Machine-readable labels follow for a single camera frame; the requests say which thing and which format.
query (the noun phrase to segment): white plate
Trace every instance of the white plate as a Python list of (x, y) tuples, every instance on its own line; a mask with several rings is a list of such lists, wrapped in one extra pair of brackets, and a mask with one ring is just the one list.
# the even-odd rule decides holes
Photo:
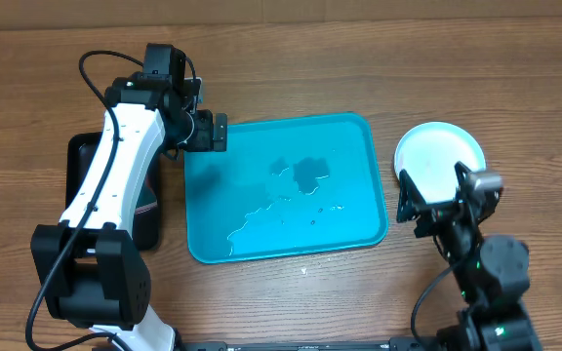
[(407, 171), (427, 204), (449, 201), (457, 192), (455, 164), (484, 170), (485, 155), (478, 142), (463, 129), (443, 122), (415, 126), (398, 142), (394, 170)]

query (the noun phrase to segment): wire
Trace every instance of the wire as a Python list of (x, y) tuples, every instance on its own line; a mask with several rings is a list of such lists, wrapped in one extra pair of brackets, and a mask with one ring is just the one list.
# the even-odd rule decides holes
[[(187, 64), (190, 66), (190, 71), (192, 71), (192, 84), (194, 84), (194, 82), (196, 82), (196, 71), (194, 70), (194, 63), (192, 63), (192, 59), (190, 59), (183, 51), (180, 50), (180, 53), (183, 55), (183, 57), (185, 58), (185, 61), (187, 62)], [(190, 103), (188, 104), (188, 106), (186, 106), (185, 108), (188, 108), (191, 104), (194, 104), (194, 109), (196, 109), (196, 105), (197, 105), (197, 101), (199, 99), (198, 94), (192, 94), (192, 99), (190, 100)]]
[(424, 341), (422, 341), (422, 339), (420, 338), (420, 336), (418, 335), (418, 331), (416, 330), (416, 317), (418, 316), (418, 310), (420, 309), (420, 305), (422, 305), (422, 303), (424, 302), (424, 300), (426, 299), (426, 297), (428, 296), (428, 294), (430, 292), (432, 292), (433, 289), (435, 289), (435, 287), (437, 286), (437, 284), (439, 284), (439, 282), (442, 281), (442, 279), (446, 278), (446, 276), (448, 274), (450, 274), (450, 272), (452, 272), (453, 270), (459, 268), (459, 266), (463, 263), (467, 261), (467, 257), (462, 258), (461, 260), (459, 260), (457, 263), (449, 266), (448, 268), (444, 269), (443, 272), (441, 272), (437, 278), (435, 278), (429, 285), (428, 287), (426, 287), (426, 289), (424, 289), (424, 291), (421, 293), (420, 298), (418, 298), (418, 302), (416, 302), (416, 305), (414, 306), (414, 311), (411, 313), (411, 334), (414, 336), (414, 338), (416, 339), (416, 341), (420, 344), (420, 346), (426, 350), (426, 351), (430, 351), (429, 345), (426, 345), (424, 343)]
[(183, 54), (185, 56), (185, 60), (187, 61), (187, 64), (190, 66), (190, 70), (192, 71), (192, 81), (196, 80), (196, 71), (194, 70), (194, 63), (192, 63), (192, 60), (186, 56), (185, 54)]
[[(472, 227), (476, 228), (476, 231), (478, 231), (476, 218), (474, 217), (474, 212), (472, 211), (472, 207), (469, 203), (467, 203), (467, 210), (469, 211), (469, 220), (472, 224)], [(448, 258), (443, 255), (443, 251), (442, 251), (441, 247), (439, 246), (439, 243), (437, 242), (436, 236), (433, 236), (433, 242), (435, 243), (435, 246), (437, 247), (437, 251), (439, 252), (439, 254), (441, 254), (442, 257), (444, 257), (447, 260)], [(433, 344), (426, 345), (422, 341), (420, 336), (418, 335), (418, 331), (416, 330), (416, 318), (418, 316), (418, 310), (420, 309), (420, 306), (422, 305), (422, 303), (424, 302), (426, 297), (430, 294), (430, 292), (432, 292), (433, 289), (435, 289), (435, 287), (437, 286), (437, 284), (439, 284), (439, 282), (441, 282), (444, 278), (446, 278), (446, 276), (448, 276), (448, 274), (450, 274), (450, 272), (459, 268), (464, 262), (467, 262), (474, 255), (474, 252), (476, 251), (476, 245), (477, 244), (478, 244), (478, 242), (475, 240), (474, 243), (472, 244), (471, 248), (469, 249), (469, 253), (467, 253), (467, 255), (465, 257), (463, 257), (459, 261), (455, 262), (454, 264), (450, 265), (448, 268), (444, 269), (444, 271), (441, 272), (428, 285), (428, 287), (426, 287), (426, 289), (424, 289), (424, 291), (421, 293), (420, 297), (418, 298), (418, 301), (416, 302), (416, 305), (414, 306), (413, 312), (411, 312), (411, 334), (414, 336), (414, 338), (420, 344), (420, 346), (426, 351), (430, 351), (429, 346), (433, 346)]]
[(190, 121), (192, 121), (192, 129), (190, 130), (190, 135), (187, 136), (187, 138), (185, 138), (184, 140), (180, 141), (177, 143), (177, 145), (181, 145), (181, 144), (187, 144), (187, 141), (190, 140), (190, 138), (192, 137), (192, 135), (194, 134), (194, 117), (192, 117), (191, 114), (189, 114), (188, 111), (184, 110), (183, 112), (185, 112), (186, 115), (188, 115), (190, 117)]
[(103, 106), (105, 106), (105, 108), (107, 109), (107, 112), (109, 113), (112, 124), (114, 125), (114, 139), (112, 141), (112, 148), (110, 150), (109, 157), (107, 158), (107, 163), (105, 164), (105, 169), (103, 170), (103, 174), (101, 175), (101, 178), (99, 179), (99, 183), (97, 184), (97, 188), (95, 189), (95, 193), (93, 194), (93, 197), (91, 198), (90, 202), (88, 202), (88, 206), (86, 207), (86, 211), (84, 212), (81, 219), (79, 220), (79, 223), (77, 224), (77, 226), (73, 230), (73, 233), (71, 234), (70, 238), (66, 242), (66, 245), (64, 245), (64, 248), (61, 250), (60, 254), (56, 258), (56, 261), (54, 262), (54, 265), (51, 267), (51, 270), (47, 274), (47, 277), (45, 277), (43, 285), (40, 287), (40, 290), (38, 291), (38, 294), (36, 295), (36, 298), (34, 299), (34, 303), (31, 307), (31, 309), (29, 310), (29, 315), (27, 316), (27, 323), (25, 325), (25, 342), (27, 343), (27, 346), (29, 346), (29, 348), (33, 351), (61, 351), (61, 350), (65, 350), (67, 348), (70, 348), (72, 346), (79, 345), (79, 344), (81, 344), (83, 342), (86, 342), (88, 340), (91, 340), (91, 339), (94, 339), (94, 338), (99, 338), (99, 337), (107, 337), (108, 339), (113, 340), (114, 343), (116, 343), (118, 346), (120, 346), (123, 350), (131, 351), (129, 346), (127, 346), (127, 344), (125, 342), (123, 342), (123, 340), (120, 337), (118, 337), (117, 334), (112, 333), (112, 332), (96, 332), (96, 333), (88, 334), (88, 335), (76, 338), (72, 341), (66, 342), (65, 344), (62, 344), (60, 346), (56, 346), (56, 347), (52, 347), (52, 348), (43, 348), (43, 347), (38, 346), (34, 342), (34, 338), (33, 338), (33, 335), (32, 335), (34, 320), (36, 319), (36, 315), (38, 314), (38, 308), (40, 308), (40, 304), (42, 303), (42, 300), (45, 297), (45, 295), (47, 293), (47, 290), (51, 286), (51, 284), (54, 280), (54, 277), (56, 276), (56, 271), (58, 271), (60, 269), (60, 267), (62, 266), (62, 264), (64, 263), (64, 261), (66, 259), (68, 259), (69, 255), (72, 251), (73, 244), (75, 243), (75, 240), (79, 236), (79, 233), (81, 232), (82, 228), (84, 228), (84, 225), (88, 221), (88, 218), (90, 217), (92, 212), (96, 210), (97, 200), (99, 199), (101, 190), (103, 189), (103, 186), (105, 185), (105, 181), (107, 180), (107, 176), (109, 175), (109, 171), (112, 168), (112, 164), (114, 163), (114, 159), (116, 157), (116, 150), (118, 148), (118, 141), (119, 141), (120, 135), (119, 135), (119, 128), (118, 128), (118, 121), (116, 120), (116, 115), (114, 114), (114, 111), (112, 110), (112, 108), (107, 104), (107, 101), (105, 101), (105, 98), (100, 93), (100, 91), (97, 89), (97, 87), (95, 87), (93, 82), (88, 78), (88, 75), (86, 74), (86, 70), (84, 69), (84, 61), (87, 58), (89, 58), (90, 56), (94, 56), (94, 55), (115, 56), (115, 57), (119, 57), (119, 58), (122, 58), (122, 59), (127, 59), (127, 60), (129, 60), (129, 61), (131, 61), (131, 62), (133, 62), (137, 65), (142, 66), (142, 62), (135, 59), (135, 58), (131, 58), (127, 55), (112, 52), (112, 51), (107, 51), (107, 50), (90, 51), (90, 52), (82, 55), (82, 57), (79, 59), (79, 73), (82, 75), (82, 78), (84, 79), (84, 82), (86, 82), (88, 87), (93, 91), (93, 93), (95, 93), (97, 98), (99, 98), (99, 100), (101, 101)]

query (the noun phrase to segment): plastic tray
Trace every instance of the plastic tray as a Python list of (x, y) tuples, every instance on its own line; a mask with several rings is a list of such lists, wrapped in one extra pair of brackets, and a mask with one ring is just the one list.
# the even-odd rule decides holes
[(228, 126), (185, 153), (187, 241), (204, 263), (378, 244), (387, 231), (370, 126), (341, 113)]

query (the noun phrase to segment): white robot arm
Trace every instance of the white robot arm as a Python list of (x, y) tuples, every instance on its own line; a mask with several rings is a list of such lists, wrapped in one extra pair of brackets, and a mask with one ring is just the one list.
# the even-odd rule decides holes
[[(192, 69), (188, 80), (186, 62)], [(95, 332), (57, 350), (93, 335), (108, 337), (121, 350), (182, 348), (179, 334), (149, 305), (150, 274), (134, 243), (133, 223), (147, 171), (158, 153), (226, 150), (226, 115), (218, 114), (215, 125), (210, 111), (196, 109), (201, 85), (184, 53), (149, 44), (142, 72), (114, 80), (105, 97), (96, 92), (108, 110), (92, 164), (59, 224), (38, 225), (31, 240), (43, 284), (25, 334), (32, 350), (45, 350), (31, 335), (41, 294), (52, 317)], [(76, 260), (87, 256), (97, 263)]]

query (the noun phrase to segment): wood grain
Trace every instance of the wood grain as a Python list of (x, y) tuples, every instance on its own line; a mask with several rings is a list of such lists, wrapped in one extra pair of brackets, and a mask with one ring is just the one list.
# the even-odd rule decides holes
[(562, 16), (562, 0), (0, 0), (0, 29)]
[[(207, 84), (205, 107), (231, 123), (356, 111), (372, 126), (390, 218), (391, 158), (419, 123), (447, 121), (477, 137), (506, 190), (482, 229), (531, 248), (525, 301), (547, 350), (562, 350), (562, 18), (450, 19), (0, 32), (0, 350), (24, 349), (38, 290), (29, 250), (36, 224), (63, 210), (66, 144), (101, 128), (77, 60), (108, 49), (142, 58), (173, 43)], [(93, 58), (99, 87), (135, 67)], [(371, 249), (223, 265), (188, 252), (182, 170), (163, 163), (164, 239), (143, 255), (152, 304), (186, 340), (368, 340), (409, 334), (409, 315), (444, 262), (413, 224), (390, 225)], [(452, 279), (421, 309), (420, 331), (455, 322)], [(84, 331), (43, 307), (36, 339)]]

